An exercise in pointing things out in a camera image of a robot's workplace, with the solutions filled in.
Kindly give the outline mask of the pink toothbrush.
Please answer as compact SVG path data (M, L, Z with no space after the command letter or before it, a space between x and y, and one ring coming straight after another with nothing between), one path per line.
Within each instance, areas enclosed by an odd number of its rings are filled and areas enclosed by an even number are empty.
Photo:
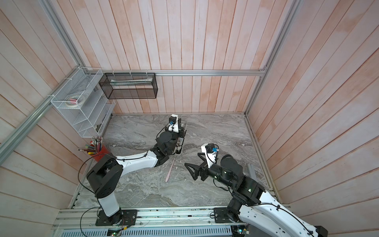
M167 176L166 176L166 179L165 179L165 182L167 183L168 181L169 181L169 179L170 179L170 175L171 175L171 172L172 172L172 169L173 169L173 166L174 166L174 163L175 163L175 158L173 159L173 161L172 161L172 164L171 164L171 166L170 166L170 169L169 169L169 171L168 171L168 174L167 174Z

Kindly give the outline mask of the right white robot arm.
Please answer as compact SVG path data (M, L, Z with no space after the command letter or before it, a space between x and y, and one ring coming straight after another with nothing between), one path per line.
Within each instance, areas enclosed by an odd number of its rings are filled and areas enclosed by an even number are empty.
M232 199L225 208L230 221L254 226L272 237L326 237L328 231L302 220L279 203L256 180L244 175L243 167L231 155L222 157L220 164L208 163L200 153L202 164L186 163L192 178L205 181L208 177L227 186Z

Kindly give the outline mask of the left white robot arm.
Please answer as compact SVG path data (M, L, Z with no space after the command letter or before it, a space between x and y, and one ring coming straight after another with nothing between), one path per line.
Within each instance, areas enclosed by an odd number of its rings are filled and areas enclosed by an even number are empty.
M185 136L186 131L165 131L145 153L125 157L105 154L86 175L101 207L95 225L134 225L137 211L122 210L114 194L120 178L134 171L163 165L170 156L181 153Z

